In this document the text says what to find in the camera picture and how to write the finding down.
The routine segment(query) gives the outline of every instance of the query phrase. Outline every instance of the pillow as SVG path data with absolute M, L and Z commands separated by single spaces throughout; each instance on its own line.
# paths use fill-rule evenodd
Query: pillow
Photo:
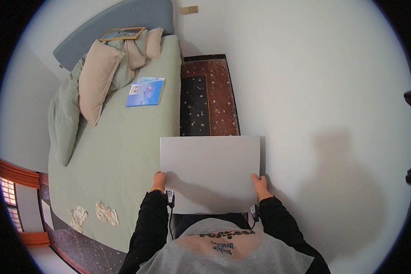
M 140 54 L 134 40 L 125 40 L 125 48 L 129 69 L 133 71 L 145 65 L 146 58 Z
M 148 30 L 145 29 L 143 32 L 137 37 L 135 44 L 137 45 L 137 49 L 142 56 L 146 56 L 146 37 L 148 37 Z
M 124 52 L 94 41 L 87 54 L 79 79 L 79 107 L 88 123 L 96 126 L 102 105 L 110 89 L 117 66 Z
M 113 47 L 121 52 L 126 53 L 126 40 L 112 40 L 107 43 L 108 46 Z M 129 68 L 128 54 L 122 58 L 116 72 L 113 75 L 113 80 L 110 85 L 110 92 L 119 90 L 131 83 L 134 79 L 135 73 Z
M 155 60 L 160 58 L 161 55 L 161 36 L 164 29 L 156 28 L 148 31 L 146 35 L 146 58 Z
M 55 93 L 49 108 L 49 135 L 55 158 L 66 166 L 73 152 L 79 124 L 78 80 L 85 62 L 83 56 Z

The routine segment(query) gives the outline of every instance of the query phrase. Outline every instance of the yellow bracelet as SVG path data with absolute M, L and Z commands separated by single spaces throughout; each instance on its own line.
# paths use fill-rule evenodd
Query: yellow bracelet
M 155 189 L 157 189 L 157 190 L 161 191 L 161 193 L 163 193 L 163 194 L 164 194 L 164 190 L 163 190 L 163 189 L 161 189 L 161 188 L 151 188 L 151 190 L 150 190 L 149 192 L 152 192 L 152 191 L 153 191 L 153 190 L 155 190 Z

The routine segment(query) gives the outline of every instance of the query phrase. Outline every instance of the orange curtain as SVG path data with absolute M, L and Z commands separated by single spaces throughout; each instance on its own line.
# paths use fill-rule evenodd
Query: orange curtain
M 50 245 L 47 232 L 19 232 L 20 239 L 27 247 L 44 247 Z
M 0 177 L 34 189 L 40 188 L 40 174 L 22 167 L 17 167 L 0 159 Z

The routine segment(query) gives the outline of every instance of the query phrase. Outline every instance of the green bed sheet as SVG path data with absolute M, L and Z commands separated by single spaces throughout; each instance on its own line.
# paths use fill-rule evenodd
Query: green bed sheet
M 175 35 L 162 38 L 161 57 L 136 71 L 162 77 L 165 83 L 158 106 L 125 106 L 131 85 L 110 94 L 97 126 L 82 118 L 74 152 L 64 167 L 49 155 L 49 191 L 53 212 L 67 224 L 71 210 L 84 207 L 88 219 L 84 235 L 127 252 L 140 204 L 160 170 L 160 137 L 179 136 L 181 53 Z M 95 204 L 115 209 L 119 226 L 99 221 Z

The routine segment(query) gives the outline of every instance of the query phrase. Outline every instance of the picture frame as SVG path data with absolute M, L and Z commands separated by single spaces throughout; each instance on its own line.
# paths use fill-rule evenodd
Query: picture frame
M 135 40 L 145 29 L 145 27 L 112 29 L 101 39 L 99 39 L 99 41 L 104 42 L 112 40 Z

